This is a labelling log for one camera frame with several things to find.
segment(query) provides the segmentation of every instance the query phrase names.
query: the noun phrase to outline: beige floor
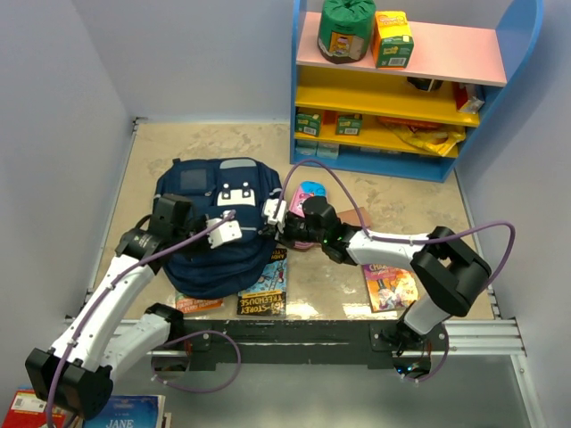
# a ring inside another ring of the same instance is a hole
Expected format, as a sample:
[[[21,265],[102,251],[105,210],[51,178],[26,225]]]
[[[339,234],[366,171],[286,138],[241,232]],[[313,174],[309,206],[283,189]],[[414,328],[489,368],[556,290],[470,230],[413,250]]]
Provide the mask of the beige floor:
[[[249,156],[263,161],[285,177],[289,165],[289,127],[285,124],[143,124],[131,153],[117,208],[97,276],[99,284],[120,236],[150,212],[154,187],[173,158]],[[468,226],[454,176],[444,184],[339,171],[339,177],[360,206],[367,208],[373,229],[392,234],[416,234],[435,226],[464,230]],[[300,167],[286,196],[304,180],[322,183],[338,212],[351,208],[333,179],[321,169]],[[394,312],[371,314],[359,268],[330,262],[319,249],[290,251],[288,256],[289,319],[364,319],[397,317]],[[137,297],[126,318],[139,318],[155,302],[174,305],[174,288],[160,273]],[[224,307],[200,318],[236,318],[236,296]],[[492,319],[487,295],[481,295],[468,318]]]

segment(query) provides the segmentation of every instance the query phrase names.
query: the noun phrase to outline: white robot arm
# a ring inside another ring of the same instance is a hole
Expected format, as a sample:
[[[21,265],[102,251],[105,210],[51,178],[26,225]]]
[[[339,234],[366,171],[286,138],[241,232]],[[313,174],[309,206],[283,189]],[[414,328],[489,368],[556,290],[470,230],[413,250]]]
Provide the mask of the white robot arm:
[[[439,245],[414,244],[453,235],[445,227],[437,227],[428,235],[366,233],[360,227],[341,223],[323,197],[305,201],[304,218],[286,212],[285,202],[281,202],[279,210],[277,204],[277,200],[268,200],[264,207],[267,226],[261,234],[269,239],[285,246],[293,246],[296,241],[320,243],[322,251],[337,263],[379,263],[417,274],[428,295],[411,305],[391,329],[383,332],[383,340],[399,352],[416,349],[448,317],[465,316],[491,273],[487,263],[461,240]],[[193,255],[241,236],[237,222],[227,221],[228,218],[187,220],[190,208],[190,201],[164,195],[156,202],[147,230],[142,230],[139,223],[122,236],[102,283],[73,324],[48,352],[35,349],[29,355],[26,368],[39,398],[47,399],[55,382],[55,404],[91,419],[103,409],[116,379],[149,350],[182,337],[182,314],[161,304],[150,307],[119,338],[112,339],[112,334],[133,300],[166,261],[160,257],[165,248],[175,244],[179,251]],[[201,234],[203,239],[182,245],[188,236]],[[379,238],[405,239],[408,243],[375,240]],[[440,259],[449,259],[450,263],[445,266]],[[58,366],[61,375],[56,375]]]

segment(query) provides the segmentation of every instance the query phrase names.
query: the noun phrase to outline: book titled jane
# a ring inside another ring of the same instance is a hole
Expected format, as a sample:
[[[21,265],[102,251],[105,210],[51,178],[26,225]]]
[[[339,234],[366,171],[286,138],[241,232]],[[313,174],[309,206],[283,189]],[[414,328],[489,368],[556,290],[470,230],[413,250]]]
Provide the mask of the book titled jane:
[[[113,395],[95,419],[83,428],[161,428],[164,397]]]

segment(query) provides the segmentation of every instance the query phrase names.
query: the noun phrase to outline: yellow shelf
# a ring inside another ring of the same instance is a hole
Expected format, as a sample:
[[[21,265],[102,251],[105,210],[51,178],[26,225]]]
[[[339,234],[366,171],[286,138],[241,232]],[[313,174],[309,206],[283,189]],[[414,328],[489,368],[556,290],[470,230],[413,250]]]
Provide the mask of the yellow shelf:
[[[335,124],[327,124],[321,127],[319,136],[308,136],[307,134],[296,132],[295,139],[321,141],[323,143],[358,145],[359,147],[375,147],[382,150],[438,157],[438,155],[434,153],[427,152],[426,150],[418,149],[414,145],[404,143],[392,131],[378,123],[377,119],[373,116],[363,116],[363,129],[360,131],[360,135],[358,136],[339,136],[335,133]],[[454,147],[446,157],[457,158],[458,146]]]
[[[477,127],[477,114],[458,113],[451,82],[422,92],[406,78],[364,71],[300,68],[295,105]]]

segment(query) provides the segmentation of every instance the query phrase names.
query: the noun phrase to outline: book cover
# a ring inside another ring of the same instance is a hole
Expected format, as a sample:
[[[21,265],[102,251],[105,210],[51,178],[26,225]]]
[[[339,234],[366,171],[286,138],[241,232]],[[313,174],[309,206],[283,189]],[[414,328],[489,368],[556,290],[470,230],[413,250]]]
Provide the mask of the book cover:
[[[286,315],[287,249],[276,248],[258,282],[238,293],[238,315]]]
[[[172,421],[172,414],[165,413],[164,417],[162,418],[162,428],[170,428],[171,421]]]
[[[177,292],[175,296],[175,308],[183,314],[193,314],[203,310],[217,309],[223,306],[224,299],[202,300],[185,296]]]
[[[29,387],[16,391],[12,404],[8,409],[2,428],[43,428],[46,427],[46,402],[37,398],[36,393]],[[62,428],[68,412],[54,407],[54,425]],[[79,426],[76,421],[72,427]]]
[[[385,265],[363,266],[371,311],[405,309],[418,300],[418,289],[412,274]]]
[[[162,428],[163,410],[163,396],[113,395],[83,428]]]

